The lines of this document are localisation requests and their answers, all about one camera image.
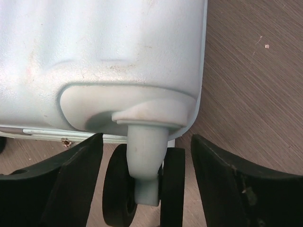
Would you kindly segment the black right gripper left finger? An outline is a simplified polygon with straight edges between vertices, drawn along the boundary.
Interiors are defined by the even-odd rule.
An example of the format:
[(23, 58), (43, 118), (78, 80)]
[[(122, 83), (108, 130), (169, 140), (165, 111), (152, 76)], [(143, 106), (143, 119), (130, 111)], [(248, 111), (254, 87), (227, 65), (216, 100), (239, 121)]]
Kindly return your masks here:
[(103, 155), (97, 133), (42, 162), (0, 176), (2, 227), (84, 227)]

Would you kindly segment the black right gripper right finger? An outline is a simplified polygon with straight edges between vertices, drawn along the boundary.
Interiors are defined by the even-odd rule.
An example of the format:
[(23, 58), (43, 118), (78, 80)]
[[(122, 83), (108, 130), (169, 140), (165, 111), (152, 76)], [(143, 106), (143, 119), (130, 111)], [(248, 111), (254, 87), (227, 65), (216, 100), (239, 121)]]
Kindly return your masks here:
[(300, 227), (303, 178), (257, 165), (193, 135), (191, 156), (209, 227)]

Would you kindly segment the mint green suitcase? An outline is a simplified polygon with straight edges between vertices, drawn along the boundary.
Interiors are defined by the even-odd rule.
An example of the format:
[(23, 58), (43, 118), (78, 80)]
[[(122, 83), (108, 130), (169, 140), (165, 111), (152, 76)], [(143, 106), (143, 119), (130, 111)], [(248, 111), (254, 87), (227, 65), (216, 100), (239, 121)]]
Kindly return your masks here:
[(128, 227), (137, 205), (183, 224), (185, 151), (202, 91), (206, 0), (3, 0), (0, 147), (8, 138), (118, 142), (103, 218)]

